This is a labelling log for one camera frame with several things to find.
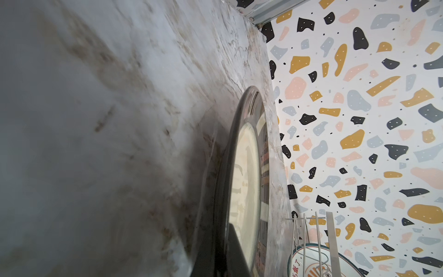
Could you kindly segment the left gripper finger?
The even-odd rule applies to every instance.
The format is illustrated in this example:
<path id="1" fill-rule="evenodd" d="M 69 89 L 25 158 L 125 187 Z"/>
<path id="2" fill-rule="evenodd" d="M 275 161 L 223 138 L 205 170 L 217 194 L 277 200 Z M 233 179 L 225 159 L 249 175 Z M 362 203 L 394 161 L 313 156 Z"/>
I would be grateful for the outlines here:
<path id="1" fill-rule="evenodd" d="M 227 252 L 216 258 L 212 234 L 204 237 L 193 267 L 194 277 L 250 277 L 246 259 L 235 232 L 228 232 Z"/>

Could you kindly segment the dark rimmed cream plate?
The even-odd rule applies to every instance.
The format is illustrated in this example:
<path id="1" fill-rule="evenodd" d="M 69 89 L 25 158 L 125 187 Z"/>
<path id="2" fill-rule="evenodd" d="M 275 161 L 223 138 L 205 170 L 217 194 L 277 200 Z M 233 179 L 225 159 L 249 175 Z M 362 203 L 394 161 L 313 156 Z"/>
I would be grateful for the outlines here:
<path id="1" fill-rule="evenodd" d="M 269 141 L 264 99 L 255 86 L 243 93 L 223 153 L 213 197 L 216 258 L 235 232 L 251 277 L 265 273 L 269 221 Z"/>

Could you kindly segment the fruit patterned white plate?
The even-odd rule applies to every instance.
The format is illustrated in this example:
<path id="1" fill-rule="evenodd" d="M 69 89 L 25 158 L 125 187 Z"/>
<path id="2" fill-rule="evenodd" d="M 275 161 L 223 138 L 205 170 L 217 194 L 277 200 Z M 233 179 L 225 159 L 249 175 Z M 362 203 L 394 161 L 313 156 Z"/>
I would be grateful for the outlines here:
<path id="1" fill-rule="evenodd" d="M 365 277 L 368 272 L 361 272 L 352 262 L 339 254 L 341 277 Z M 329 248 L 317 244 L 297 247 L 287 262 L 288 277 L 333 277 L 333 265 Z"/>

